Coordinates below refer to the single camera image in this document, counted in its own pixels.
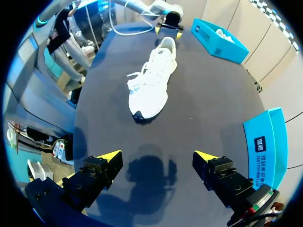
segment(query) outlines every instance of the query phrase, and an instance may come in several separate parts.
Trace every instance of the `screw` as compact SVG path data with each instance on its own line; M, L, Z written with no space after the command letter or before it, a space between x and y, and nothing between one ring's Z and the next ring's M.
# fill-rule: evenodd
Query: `screw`
M236 191L238 191L238 190L240 190L240 189L241 189L241 186L240 186L240 185L236 185L236 186L235 186L235 190L236 190Z
M36 195L36 200L39 200L39 199L41 199L41 195L38 193L38 194Z
M220 176L225 176L225 175L226 175L225 171L220 172Z
M92 171L90 172L90 175L91 175L92 177L95 177L95 176L96 176L96 172L92 170Z

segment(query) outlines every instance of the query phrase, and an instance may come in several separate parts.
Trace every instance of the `wire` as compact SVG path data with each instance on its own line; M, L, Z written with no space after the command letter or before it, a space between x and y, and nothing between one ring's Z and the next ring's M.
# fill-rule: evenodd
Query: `wire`
M10 123L7 123L7 124L8 124L8 126L9 126L12 130L14 130L14 131L16 131L16 132L18 132L18 133L20 133L20 132L25 132L24 129L26 129L26 127L24 127L23 129L18 129L16 126L14 126L14 125L12 125L12 124L10 124Z
M129 36L129 35L140 35L140 34L143 34L143 33L147 33L147 32L150 32L151 30L154 29L153 25L151 23L149 23L148 21L144 20L143 17L141 17L141 19L146 23L148 24L151 28L148 29L148 30L145 30L145 31L141 31L141 32L136 32L136 33L121 33L121 32L118 32L115 28L114 28L114 25L113 25L113 21L112 21L112 14L111 14L111 0L109 0L109 22L110 22L110 25L113 29L114 32L116 32L118 35L123 35L123 36Z
M33 140L32 138L27 137L27 136L21 134L22 132L23 132L23 133L25 132L25 131L23 131L23 130L24 130L26 127L25 127L24 129L22 129L22 130L19 130L19 129L17 129L15 126L13 126L12 124L10 124L9 122L7 122L7 125L8 125L10 128L12 128L13 130L15 130L19 135L21 135L21 136L23 136L23 137L25 137L25 138L31 140L31 141L34 142L36 145L38 145L39 148L42 148L42 149L44 149L44 150L52 150L52 149L54 148L56 142L61 141L61 140L65 141L64 139L57 139L57 140L53 143L53 145L52 145L51 147L43 147L43 146L41 146L39 143L37 143L37 141Z
M293 120L294 118L296 118L296 117L300 116L301 114L303 114L303 111L302 111L301 113L299 113L297 116L293 117L292 119L289 119L289 120L288 120L288 121L286 121L285 123L290 122L291 120Z
M59 161L61 164L68 165L67 163L62 162L61 159L59 159Z
M244 226L247 226L251 222L258 221L260 219L264 219L264 218L267 218L267 217L278 217L280 215L281 215L281 213L279 212L279 213L270 213L270 214L262 214L262 215L259 215L259 216L254 216L254 217L246 219L243 222L240 222L240 223L234 225L233 227L244 227Z
M55 52L53 53L53 58L54 58L53 65L50 68L48 66L46 66L48 71L50 71L56 63L56 54L55 54Z
M42 148L42 149L46 149L46 150L52 150L52 149L54 148L56 142L61 141L61 140L64 141L64 139L58 139L58 140L56 140L56 141L53 143L53 145L52 145L51 147L47 147L47 148L42 147L42 146L39 146L39 147Z
M293 169L293 168L297 168L297 167L300 167L300 166L303 166L303 164L298 165L298 166L294 166L294 167L289 167L289 168L287 168L287 169Z

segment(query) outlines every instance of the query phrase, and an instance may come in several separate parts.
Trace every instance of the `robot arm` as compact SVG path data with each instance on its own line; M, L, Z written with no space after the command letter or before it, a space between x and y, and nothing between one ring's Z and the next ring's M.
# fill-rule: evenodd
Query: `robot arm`
M162 0L155 0L151 5L146 5L141 0L112 0L112 3L127 7L139 14L145 16L148 20L156 20L159 16L166 15L170 12L175 12L179 15L179 22L183 17L183 9L179 5L170 5ZM47 21L61 9L69 6L73 0L54 0L48 7L39 15L36 20L36 26L42 27Z
M200 151L193 155L193 168L207 190L213 190L224 206L234 211L227 226L261 227L265 216L278 216L267 212L279 191L271 190L266 184L258 190L253 189L253 179L245 178L232 166L233 162L225 156L219 158Z

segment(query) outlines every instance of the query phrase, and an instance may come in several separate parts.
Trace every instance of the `table surface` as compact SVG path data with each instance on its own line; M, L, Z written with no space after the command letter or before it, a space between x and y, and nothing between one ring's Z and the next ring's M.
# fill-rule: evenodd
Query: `table surface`
M137 32L142 23L117 27ZM216 58L186 29L176 40L177 69L168 100L149 124L136 124L128 107L127 74L141 71L163 37L162 28L135 36L110 32L87 74L77 107L74 161L122 150L124 167L108 192L87 209L115 227L226 226L233 211L208 192L192 168L194 150L227 156L248 177L242 123L264 111L246 70Z

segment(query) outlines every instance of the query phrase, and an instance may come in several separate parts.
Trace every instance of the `floor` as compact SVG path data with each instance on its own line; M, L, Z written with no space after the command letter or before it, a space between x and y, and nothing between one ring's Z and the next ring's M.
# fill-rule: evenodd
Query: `floor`
M42 152L42 163L47 164L52 170L54 182L58 182L75 172L74 166L60 163L60 160L53 157L50 153Z

